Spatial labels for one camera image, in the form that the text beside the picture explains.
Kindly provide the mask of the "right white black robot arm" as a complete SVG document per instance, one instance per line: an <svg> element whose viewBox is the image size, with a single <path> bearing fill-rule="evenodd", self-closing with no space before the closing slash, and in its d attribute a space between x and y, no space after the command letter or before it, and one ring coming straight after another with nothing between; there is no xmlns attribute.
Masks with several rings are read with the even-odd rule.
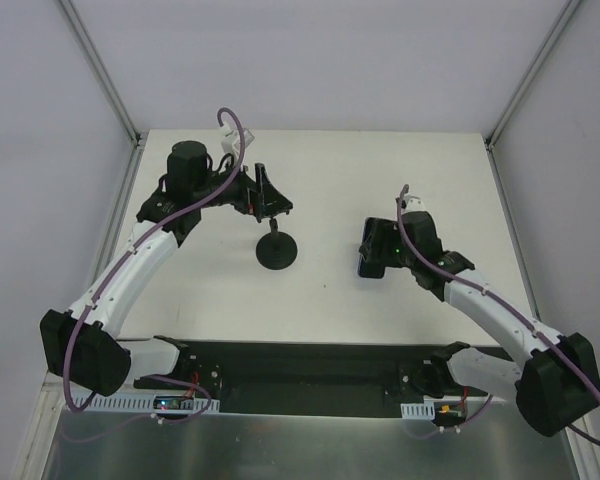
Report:
<svg viewBox="0 0 600 480"><path fill-rule="evenodd" d="M471 319L508 356L491 356L456 341L436 350L413 375L422 394L441 398L461 387L479 389L514 402L544 436L600 407L591 343L521 313L489 289L471 261L443 248L428 212L405 212L396 220L367 218L359 254L359 277L381 279L388 268L408 269L419 287Z"/></svg>

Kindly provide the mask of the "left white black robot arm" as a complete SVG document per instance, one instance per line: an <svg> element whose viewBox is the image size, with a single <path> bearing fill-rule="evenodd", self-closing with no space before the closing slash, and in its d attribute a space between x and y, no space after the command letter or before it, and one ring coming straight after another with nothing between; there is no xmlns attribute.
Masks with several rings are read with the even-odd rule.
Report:
<svg viewBox="0 0 600 480"><path fill-rule="evenodd" d="M164 336L118 337L153 275L200 223L202 209L225 205L258 222L293 208L263 164L249 173L238 154L227 152L215 168L204 144L174 144L167 171L142 204L124 248L67 311L50 310L41 319L48 369L62 378L65 389L78 385L107 397L152 375L171 389L189 382L192 367L184 344Z"/></svg>

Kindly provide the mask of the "blue cased smartphone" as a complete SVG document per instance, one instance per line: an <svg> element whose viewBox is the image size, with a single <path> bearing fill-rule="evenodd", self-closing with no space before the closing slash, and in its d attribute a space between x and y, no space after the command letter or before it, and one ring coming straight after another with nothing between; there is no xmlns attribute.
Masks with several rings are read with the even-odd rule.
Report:
<svg viewBox="0 0 600 480"><path fill-rule="evenodd" d="M369 217L365 220L362 242L358 248L359 260L357 274L363 279L379 280L384 277L385 266L382 263L383 234L379 219Z"/></svg>

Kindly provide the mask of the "left aluminium frame post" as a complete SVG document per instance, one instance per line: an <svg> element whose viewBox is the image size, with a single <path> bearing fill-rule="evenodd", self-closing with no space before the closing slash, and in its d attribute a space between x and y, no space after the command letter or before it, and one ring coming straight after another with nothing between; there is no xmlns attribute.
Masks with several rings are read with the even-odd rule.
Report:
<svg viewBox="0 0 600 480"><path fill-rule="evenodd" d="M141 132L132 120L75 3L71 0L57 0L54 4L59 9L127 139L133 146L137 146L141 140Z"/></svg>

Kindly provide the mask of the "right orange connector board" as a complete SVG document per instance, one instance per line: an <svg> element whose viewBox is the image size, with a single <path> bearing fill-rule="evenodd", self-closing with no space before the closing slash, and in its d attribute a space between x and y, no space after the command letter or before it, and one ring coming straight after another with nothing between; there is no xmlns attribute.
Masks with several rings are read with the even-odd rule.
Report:
<svg viewBox="0 0 600 480"><path fill-rule="evenodd" d="M437 406L436 412L438 415L447 415L461 418L466 416L466 406L464 403L441 404Z"/></svg>

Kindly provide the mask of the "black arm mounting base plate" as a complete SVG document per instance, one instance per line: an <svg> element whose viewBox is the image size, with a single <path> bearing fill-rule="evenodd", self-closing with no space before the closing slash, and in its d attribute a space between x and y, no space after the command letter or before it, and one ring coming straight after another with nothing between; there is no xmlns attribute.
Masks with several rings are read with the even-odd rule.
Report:
<svg viewBox="0 0 600 480"><path fill-rule="evenodd" d="M185 357L165 383L150 374L137 389L178 388L194 381L223 413L397 418L425 397L484 391L441 381L433 368L442 345L373 345L181 341Z"/></svg>

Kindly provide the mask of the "black phone stand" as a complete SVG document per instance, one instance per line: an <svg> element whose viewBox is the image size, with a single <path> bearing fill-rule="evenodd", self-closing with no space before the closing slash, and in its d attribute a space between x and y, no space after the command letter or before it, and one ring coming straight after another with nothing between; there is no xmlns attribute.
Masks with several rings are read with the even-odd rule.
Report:
<svg viewBox="0 0 600 480"><path fill-rule="evenodd" d="M297 259L298 246L291 235L279 230L275 218L269 220L269 228L256 245L256 259L266 269L284 270Z"/></svg>

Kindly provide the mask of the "right aluminium frame post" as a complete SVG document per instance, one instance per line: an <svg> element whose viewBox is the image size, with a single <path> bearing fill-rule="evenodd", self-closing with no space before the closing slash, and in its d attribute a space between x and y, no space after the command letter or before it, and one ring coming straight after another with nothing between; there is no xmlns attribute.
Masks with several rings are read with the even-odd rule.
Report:
<svg viewBox="0 0 600 480"><path fill-rule="evenodd" d="M535 81L542 73L554 51L558 48L561 39L585 4L586 1L584 0L568 0L564 2L564 5L559 10L558 15L539 44L521 78L516 83L493 128L486 135L485 146L488 152L494 149L502 137L514 114L521 107Z"/></svg>

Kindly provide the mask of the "aluminium frame post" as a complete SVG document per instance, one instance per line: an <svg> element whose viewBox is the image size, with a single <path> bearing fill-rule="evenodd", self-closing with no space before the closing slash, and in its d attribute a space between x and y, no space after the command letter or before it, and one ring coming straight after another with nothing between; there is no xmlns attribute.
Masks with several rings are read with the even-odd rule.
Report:
<svg viewBox="0 0 600 480"><path fill-rule="evenodd" d="M564 2L564 5L559 10L558 15L539 44L521 78L516 83L493 128L486 135L485 146L488 152L494 149L502 137L514 114L521 107L535 81L542 73L554 51L558 48L561 39L585 4L586 1L584 0L568 0Z"/></svg>
<svg viewBox="0 0 600 480"><path fill-rule="evenodd" d="M57 0L54 4L59 9L127 139L133 146L137 146L141 140L141 132L132 120L75 3L71 0Z"/></svg>

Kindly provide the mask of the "left green lit circuit board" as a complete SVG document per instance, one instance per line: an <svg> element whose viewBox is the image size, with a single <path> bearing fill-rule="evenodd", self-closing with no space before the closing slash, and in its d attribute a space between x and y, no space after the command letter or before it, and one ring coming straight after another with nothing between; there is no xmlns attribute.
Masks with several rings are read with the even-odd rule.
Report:
<svg viewBox="0 0 600 480"><path fill-rule="evenodd" d="M158 395L153 400L156 411L192 411L193 407L194 400L183 396Z"/></svg>

